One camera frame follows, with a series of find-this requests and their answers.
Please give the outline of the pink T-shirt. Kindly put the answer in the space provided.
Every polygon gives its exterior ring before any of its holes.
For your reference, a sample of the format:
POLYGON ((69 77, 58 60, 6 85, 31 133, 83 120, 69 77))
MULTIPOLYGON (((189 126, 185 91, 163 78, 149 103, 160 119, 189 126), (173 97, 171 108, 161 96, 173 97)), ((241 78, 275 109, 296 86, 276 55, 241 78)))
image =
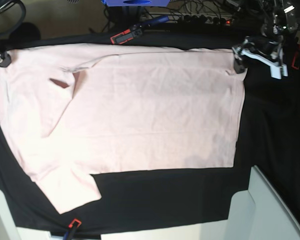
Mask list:
POLYGON ((68 44, 9 55, 0 127, 60 214, 101 199, 93 175, 234 165, 246 74, 230 50, 68 44))

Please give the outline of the red object at right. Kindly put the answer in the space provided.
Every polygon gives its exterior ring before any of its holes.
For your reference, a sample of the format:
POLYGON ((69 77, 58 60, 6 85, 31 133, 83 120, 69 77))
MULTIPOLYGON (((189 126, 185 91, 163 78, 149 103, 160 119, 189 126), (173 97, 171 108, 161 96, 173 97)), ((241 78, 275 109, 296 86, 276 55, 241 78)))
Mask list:
POLYGON ((291 62, 291 67, 294 70, 300 69, 300 44, 298 45, 291 62))

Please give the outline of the black table cloth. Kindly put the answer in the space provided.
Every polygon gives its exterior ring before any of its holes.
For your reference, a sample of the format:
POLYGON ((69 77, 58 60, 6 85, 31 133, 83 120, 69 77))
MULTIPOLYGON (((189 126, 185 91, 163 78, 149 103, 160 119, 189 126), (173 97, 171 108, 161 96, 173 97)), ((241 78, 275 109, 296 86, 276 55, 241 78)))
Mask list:
MULTIPOLYGON (((285 47, 291 65, 296 40, 285 47)), ((156 170, 95 175, 104 198, 60 215, 9 153, 0 130, 0 190, 18 227, 98 237, 225 220, 231 198, 248 188, 257 165, 300 223, 300 68, 287 78, 270 77, 251 61, 233 168, 156 170)))

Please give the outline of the white power strip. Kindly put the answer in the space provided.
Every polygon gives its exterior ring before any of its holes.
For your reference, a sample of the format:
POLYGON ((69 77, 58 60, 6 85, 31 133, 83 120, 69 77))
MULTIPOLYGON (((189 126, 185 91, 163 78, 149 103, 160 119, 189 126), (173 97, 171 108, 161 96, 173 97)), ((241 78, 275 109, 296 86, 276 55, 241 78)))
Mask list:
POLYGON ((150 20, 159 16, 167 16, 167 23, 177 24, 177 23, 198 23, 198 24, 209 24, 209 25, 217 25, 221 21, 229 26, 232 21, 231 15, 213 15, 213 14, 203 14, 203 13, 182 13, 182 12, 151 12, 146 11, 141 15, 142 20, 150 20))

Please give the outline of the orange black clamp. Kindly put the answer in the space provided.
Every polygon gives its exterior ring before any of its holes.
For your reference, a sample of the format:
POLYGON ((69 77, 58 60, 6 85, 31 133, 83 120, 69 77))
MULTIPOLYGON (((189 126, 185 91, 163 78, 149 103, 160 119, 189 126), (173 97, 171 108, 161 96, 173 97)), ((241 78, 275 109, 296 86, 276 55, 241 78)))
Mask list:
POLYGON ((143 31, 146 28, 156 26, 158 24, 163 24, 168 22, 170 19, 167 15, 160 15, 155 18, 139 22, 137 24, 134 24, 130 28, 113 35, 110 38, 110 41, 113 45, 122 45, 124 43, 127 43, 135 38, 139 38, 143 35, 143 31))

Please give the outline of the blue box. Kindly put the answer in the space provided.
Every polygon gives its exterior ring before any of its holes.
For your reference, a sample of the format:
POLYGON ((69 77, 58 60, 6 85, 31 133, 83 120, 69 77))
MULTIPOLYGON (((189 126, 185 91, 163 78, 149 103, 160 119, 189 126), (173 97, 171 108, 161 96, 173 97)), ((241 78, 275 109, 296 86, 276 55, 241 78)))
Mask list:
POLYGON ((101 2, 108 7, 166 7, 170 0, 102 0, 101 2))

